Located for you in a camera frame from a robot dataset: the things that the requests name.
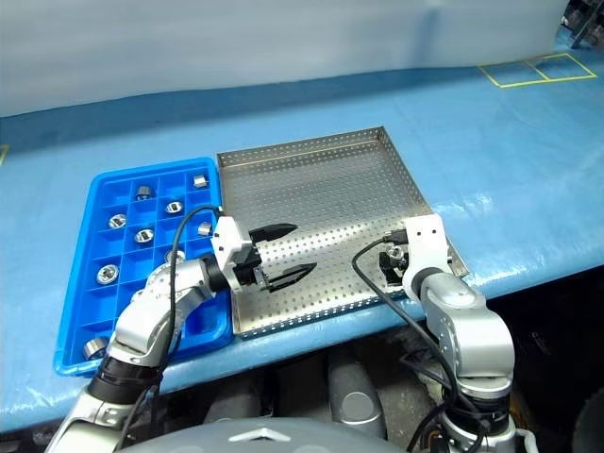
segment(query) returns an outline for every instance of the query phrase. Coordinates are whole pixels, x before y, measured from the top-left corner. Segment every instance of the hex nut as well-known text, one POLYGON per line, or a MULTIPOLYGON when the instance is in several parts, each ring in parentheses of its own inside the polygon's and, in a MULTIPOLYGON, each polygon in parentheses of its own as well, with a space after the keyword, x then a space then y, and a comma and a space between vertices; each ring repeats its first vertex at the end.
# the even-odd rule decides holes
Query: hex nut
POLYGON ((153 241, 154 232, 151 228, 142 229, 134 235, 135 243, 150 243, 153 241))
MULTIPOLYGON (((167 263, 170 262, 170 258, 172 257, 172 250, 168 250, 166 254, 163 256, 163 260, 167 263)), ((176 262, 183 262, 185 260, 185 252, 182 250, 176 251, 176 262)))
POLYGON ((178 214, 182 211, 182 208, 182 203, 180 203, 179 201, 171 201, 166 205, 165 211, 168 214, 178 214))
POLYGON ((136 200, 148 200, 153 196, 153 190, 149 186, 139 186, 136 190, 136 200))
POLYGON ((96 282, 99 285, 110 285, 117 279, 119 274, 120 269, 115 264, 107 264, 101 267, 96 273, 96 282))
POLYGON ((197 228, 197 234, 199 236, 209 236, 211 233, 211 223, 210 222, 202 222, 197 228))
POLYGON ((123 228, 126 226, 126 215, 125 214, 115 214, 112 216, 107 225, 111 229, 123 228))
POLYGON ((193 176, 193 186, 196 189, 201 189, 203 187, 208 186, 208 181, 206 180, 206 177, 203 175, 195 175, 195 176, 193 176))
POLYGON ((102 359, 105 357, 107 345, 109 341, 107 337, 96 337, 84 344, 84 357, 87 361, 102 359))

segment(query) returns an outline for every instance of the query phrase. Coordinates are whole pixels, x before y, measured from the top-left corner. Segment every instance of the white wall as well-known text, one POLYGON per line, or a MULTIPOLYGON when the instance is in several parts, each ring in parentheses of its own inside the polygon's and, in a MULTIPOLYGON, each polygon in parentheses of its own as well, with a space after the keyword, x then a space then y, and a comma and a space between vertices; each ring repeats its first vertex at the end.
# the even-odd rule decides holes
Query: white wall
POLYGON ((0 116, 551 50, 567 0, 0 0, 0 116))

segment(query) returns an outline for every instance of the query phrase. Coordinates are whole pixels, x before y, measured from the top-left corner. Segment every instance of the perforated metal tray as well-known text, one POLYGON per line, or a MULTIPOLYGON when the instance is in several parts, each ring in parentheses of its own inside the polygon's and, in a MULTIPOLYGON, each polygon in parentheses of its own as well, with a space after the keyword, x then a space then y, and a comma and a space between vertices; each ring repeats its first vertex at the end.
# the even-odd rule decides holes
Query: perforated metal tray
MULTIPOLYGON (((377 302, 352 270, 361 248, 406 217, 431 213, 383 127, 218 155, 225 210, 248 229, 293 223, 280 241, 260 243, 265 270, 317 262, 290 288, 233 296, 235 333, 248 337, 377 302)), ((467 269, 450 247, 451 269, 467 269)), ((378 253, 360 260, 386 292, 378 253)))

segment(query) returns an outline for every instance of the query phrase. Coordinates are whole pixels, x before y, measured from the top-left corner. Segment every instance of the black cable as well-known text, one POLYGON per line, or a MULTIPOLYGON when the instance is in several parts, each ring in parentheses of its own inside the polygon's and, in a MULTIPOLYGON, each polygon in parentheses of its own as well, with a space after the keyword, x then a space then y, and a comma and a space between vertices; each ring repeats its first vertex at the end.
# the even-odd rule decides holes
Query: black cable
POLYGON ((424 429, 426 429, 426 427, 430 424, 430 422, 435 417, 437 417, 442 411, 444 411, 447 407, 448 407, 448 403, 444 402, 444 403, 439 404, 438 406, 435 406, 434 408, 432 408, 432 410, 430 412, 428 412, 426 414, 426 416, 422 419, 421 422, 419 422, 419 425, 415 429, 415 432, 413 433, 413 437, 411 437, 411 440, 409 441, 409 444, 407 445, 407 451, 409 451, 409 452, 413 451, 413 449, 415 448, 415 445, 417 444, 417 441, 419 440, 419 436, 422 435, 422 432, 424 432, 424 429))
POLYGON ((149 392, 149 390, 153 389, 154 387, 155 386, 151 386, 150 388, 144 389, 141 392, 141 394, 139 394, 139 397, 136 399, 134 406, 132 406, 132 409, 130 410, 128 417, 124 421, 124 426, 122 427, 122 432, 120 433, 120 439, 118 440, 117 444, 115 445, 115 448, 113 448, 113 451, 119 451, 124 447, 124 442, 126 441, 128 432, 130 431, 130 426, 132 425, 134 416, 136 415, 136 412, 139 411, 139 407, 143 403, 144 397, 147 395, 147 392, 149 392))
MULTIPOLYGON (((385 236, 383 238, 375 240, 372 243, 369 243, 368 245, 366 245, 363 249, 361 249, 359 252, 357 252, 357 254, 352 259, 352 268, 357 273, 357 275, 361 278, 361 280, 364 281, 365 284, 367 286, 369 286, 369 288, 371 288, 374 291, 374 293, 376 293, 377 296, 379 296, 379 298, 381 300, 383 300, 391 309, 393 309, 394 312, 396 314, 398 314, 398 316, 400 316, 401 318, 403 318, 403 320, 413 330, 415 330, 415 332, 417 332, 417 334, 422 338, 422 340, 424 340, 424 342, 428 346, 430 352, 434 356, 434 359, 437 362, 439 362, 441 364, 441 366, 443 367, 443 369, 445 370, 445 374, 446 374, 446 377, 447 377, 447 379, 449 381, 449 385, 450 385, 450 392, 449 392, 449 396, 448 396, 447 400, 443 404, 441 404, 440 406, 437 406, 432 411, 430 411, 428 413, 428 415, 426 417, 424 417, 424 419, 422 420, 422 422, 420 422, 420 425, 417 427, 417 430, 413 434, 413 438, 411 439, 411 442, 410 442, 409 446, 407 447, 407 451, 412 451, 413 448, 415 447, 415 444, 417 444, 417 440, 419 439, 419 436, 421 435, 422 431, 425 429, 426 425, 432 420, 432 418, 434 418, 436 415, 438 415, 441 411, 444 411, 447 407, 453 406, 454 403, 458 399, 460 400, 460 402, 469 411, 471 411, 473 413, 476 413, 476 414, 479 414, 479 412, 478 412, 478 409, 474 406, 474 404, 472 404, 472 402, 467 397, 465 397, 465 396, 464 397, 460 397, 460 395, 462 393, 459 390, 458 382, 455 379, 455 374, 453 373, 453 369, 451 368, 451 365, 449 365, 449 363, 446 361, 445 356, 441 352, 441 350, 438 347, 438 345, 434 342, 434 340, 432 340, 432 338, 419 326, 419 324, 417 324, 415 322, 415 320, 413 318, 411 318, 409 316, 409 314, 406 311, 404 311, 401 307, 399 307, 392 300, 392 298, 389 295, 387 295, 386 293, 384 293, 360 269, 359 264, 358 264, 359 258, 362 255, 364 255, 365 253, 367 253, 369 250, 371 250, 372 248, 374 248, 375 246, 380 245, 381 243, 387 243, 387 242, 390 242, 390 239, 389 239, 388 236, 385 236)), ((480 447, 480 443, 482 442, 482 439, 480 439, 480 443, 479 443, 478 442, 478 438, 479 438, 479 436, 477 437, 476 441, 473 443, 472 448, 474 446, 476 446, 476 445, 478 445, 478 447, 480 447)))
POLYGON ((429 351, 429 347, 418 347, 417 349, 413 349, 407 353, 405 353, 405 355, 401 358, 402 361, 405 361, 406 359, 408 359, 411 356, 414 356, 415 354, 419 354, 420 352, 427 352, 429 351))
POLYGON ((405 361, 404 359, 401 359, 399 362, 407 366, 411 370, 417 373, 421 373, 422 375, 427 376, 432 380, 435 380, 444 388, 446 388, 449 392, 451 391, 451 386, 449 385, 449 383, 446 382, 442 377, 438 376, 436 373, 433 373, 430 370, 427 370, 426 368, 418 365, 417 363, 413 363, 412 361, 405 361))
POLYGON ((476 440, 470 446, 470 448, 468 448, 465 451, 465 453, 476 453, 480 449, 480 446, 482 445, 482 441, 484 440, 485 431, 486 431, 485 427, 483 425, 480 425, 480 428, 478 428, 478 435, 477 435, 476 440))
POLYGON ((147 430, 147 437, 153 439, 157 436, 156 427, 158 423, 158 409, 159 407, 159 386, 154 389, 153 396, 151 397, 151 420, 149 420, 149 429, 147 430))

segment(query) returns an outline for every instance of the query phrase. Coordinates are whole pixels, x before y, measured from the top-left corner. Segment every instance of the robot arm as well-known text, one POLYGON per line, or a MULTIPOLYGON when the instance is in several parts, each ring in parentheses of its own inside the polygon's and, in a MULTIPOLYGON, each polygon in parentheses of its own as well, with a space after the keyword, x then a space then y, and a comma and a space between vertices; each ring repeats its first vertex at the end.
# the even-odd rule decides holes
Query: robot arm
POLYGON ((508 328, 487 308, 481 292, 451 273, 445 227, 439 215, 406 219, 405 229, 389 237, 399 249, 392 253, 391 248, 388 257, 382 252, 382 271, 389 282, 397 278, 394 269, 404 271, 399 281, 406 295, 422 304, 428 330, 453 370, 457 388, 478 411, 470 413, 459 406, 442 413, 443 451, 463 451, 473 445, 477 418, 487 421, 490 431, 474 451, 515 451, 516 429, 509 416, 514 351, 508 328))
POLYGON ((107 353, 91 383, 82 390, 46 452, 109 453, 137 399, 159 383, 166 343, 174 345, 193 310, 217 292, 239 293, 258 284, 276 291, 305 277, 316 263, 296 266, 269 278, 261 267, 256 242, 280 238, 295 229, 278 224, 242 231, 232 217, 221 216, 211 238, 213 254, 176 262, 176 321, 170 337, 170 264, 153 271, 120 315, 107 353))

